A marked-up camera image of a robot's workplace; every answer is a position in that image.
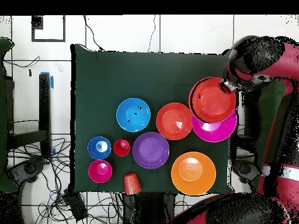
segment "white tiled floor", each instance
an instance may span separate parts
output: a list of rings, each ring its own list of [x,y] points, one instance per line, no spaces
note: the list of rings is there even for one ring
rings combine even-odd
[[[87,16],[87,24],[95,34],[96,42],[106,51],[132,51],[147,52],[149,49],[152,32],[151,46],[149,51],[165,53],[222,53],[231,47],[233,42],[233,15],[120,15],[120,16]],[[15,121],[38,120],[39,73],[49,72],[54,77],[54,89],[51,89],[51,116],[53,139],[65,138],[69,141],[70,119],[70,81],[71,81],[71,53],[69,45],[73,43],[85,45],[91,50],[98,50],[93,42],[91,31],[85,28],[83,16],[66,16],[65,18],[65,43],[38,43],[31,42],[31,16],[13,16],[12,30],[11,17],[0,16],[0,37],[11,38],[15,43],[11,52],[5,55],[6,60],[29,60],[14,61],[19,65],[26,65],[30,60],[40,56],[41,60],[31,67],[32,76],[29,76],[28,68],[12,66],[4,62],[7,74],[13,75],[15,81]],[[62,16],[44,16],[44,30],[36,30],[37,39],[61,39]],[[270,35],[288,36],[299,40],[299,26],[297,16],[279,15],[235,15],[234,40],[237,41],[247,35]],[[15,131],[25,132],[37,130],[36,122],[27,122],[15,125]],[[15,158],[15,163],[24,159]],[[13,159],[9,158],[9,165],[13,165]],[[68,168],[59,173],[62,187],[65,189],[69,183]],[[44,175],[48,179],[48,186],[53,190],[54,174],[50,165],[45,165]],[[238,177],[232,173],[231,183],[236,192],[248,191],[249,188],[239,182]],[[110,196],[109,193],[99,194],[96,192],[83,192],[88,213],[93,216],[107,216],[108,206],[97,204]],[[195,202],[208,197],[185,196],[185,202],[193,205]],[[33,184],[27,184],[23,193],[23,216],[26,224],[34,224],[39,217],[42,207],[41,202],[47,203],[49,190],[46,179],[39,175]],[[183,195],[176,197],[176,202],[183,199]],[[108,205],[111,199],[102,201]],[[175,213],[182,211],[182,206],[175,207]],[[109,215],[115,215],[115,210],[110,207]],[[117,218],[111,220],[116,224]],[[72,219],[69,224],[76,224]],[[66,224],[65,222],[52,221],[51,224]],[[78,224],[103,224],[91,217],[80,221]]]

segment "small red bowl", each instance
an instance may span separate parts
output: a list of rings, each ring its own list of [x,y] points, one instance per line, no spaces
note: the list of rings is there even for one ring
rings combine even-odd
[[[221,78],[204,78],[198,81],[189,95],[189,108],[199,120],[219,123],[231,116],[236,108],[236,93],[226,93],[221,89]]]
[[[127,140],[119,139],[113,145],[113,150],[118,156],[125,156],[130,151],[130,144]]]

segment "purple plate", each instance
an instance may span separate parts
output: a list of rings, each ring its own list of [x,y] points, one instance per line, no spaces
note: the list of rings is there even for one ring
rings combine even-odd
[[[167,161],[169,144],[161,134],[146,132],[134,142],[133,156],[141,167],[156,169]]]
[[[207,142],[221,142],[227,139],[237,126],[237,115],[220,123],[205,123],[192,115],[192,128],[195,134]]]

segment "red bowl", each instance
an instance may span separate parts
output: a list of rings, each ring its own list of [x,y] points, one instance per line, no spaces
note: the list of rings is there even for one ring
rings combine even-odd
[[[193,86],[189,95],[189,108],[197,119],[206,123],[222,122],[236,108],[236,93],[224,92],[221,82],[221,78],[210,77]]]
[[[160,134],[170,140],[180,140],[192,130],[192,113],[184,104],[169,103],[157,114],[156,126]]]

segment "green tablecloth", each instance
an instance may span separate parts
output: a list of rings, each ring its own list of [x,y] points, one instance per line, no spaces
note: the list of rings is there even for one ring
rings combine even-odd
[[[88,167],[94,161],[88,154],[91,138],[104,136],[110,143],[127,139],[131,147],[136,138],[157,131],[155,120],[160,108],[170,102],[188,103],[189,92],[200,79],[221,76],[227,61],[222,55],[161,54],[137,52],[94,52],[80,45],[76,51],[75,92],[75,190],[124,191],[124,175],[137,173],[143,192],[177,193],[171,180],[175,159],[189,151],[206,154],[214,162],[217,178],[209,193],[230,193],[227,186],[228,141],[209,143],[192,131],[186,138],[169,141],[168,161],[160,168],[147,170],[139,166],[130,152],[125,157],[113,151],[106,159],[113,168],[111,179],[94,183]],[[125,99],[143,99],[151,109],[151,121],[137,133],[123,130],[116,121],[118,105]]]

